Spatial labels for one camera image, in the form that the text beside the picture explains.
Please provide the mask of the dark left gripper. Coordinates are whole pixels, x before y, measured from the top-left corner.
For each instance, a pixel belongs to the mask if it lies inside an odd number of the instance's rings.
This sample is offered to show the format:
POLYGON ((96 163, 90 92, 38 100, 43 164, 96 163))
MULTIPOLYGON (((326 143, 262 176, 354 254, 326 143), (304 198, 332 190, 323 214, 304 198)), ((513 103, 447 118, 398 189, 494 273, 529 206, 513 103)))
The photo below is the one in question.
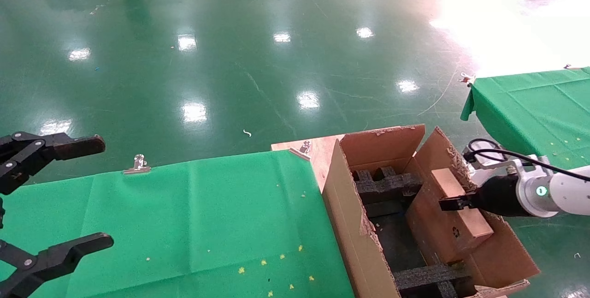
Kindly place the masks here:
MULTIPOLYGON (((60 132, 39 136, 15 132, 0 139, 0 192, 10 195, 54 160, 70 160, 103 153, 99 135, 71 138, 60 132)), ((4 228, 4 200, 0 198, 0 229, 4 228)), ((15 270, 1 281, 2 298, 28 298, 45 282, 73 273, 86 255, 111 248, 114 239, 98 232, 60 243, 32 255, 1 241, 0 260, 15 270)))

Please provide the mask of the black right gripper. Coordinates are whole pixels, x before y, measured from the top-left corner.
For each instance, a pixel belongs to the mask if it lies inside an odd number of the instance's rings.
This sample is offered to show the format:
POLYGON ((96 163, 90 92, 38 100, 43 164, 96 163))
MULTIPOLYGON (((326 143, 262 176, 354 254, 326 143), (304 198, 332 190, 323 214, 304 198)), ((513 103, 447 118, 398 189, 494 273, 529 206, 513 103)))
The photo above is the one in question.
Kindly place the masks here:
POLYGON ((442 211, 458 211, 464 208, 482 209, 504 217, 523 217, 524 208, 518 200, 516 187, 519 177, 501 175, 489 178, 476 192, 439 200, 442 211))

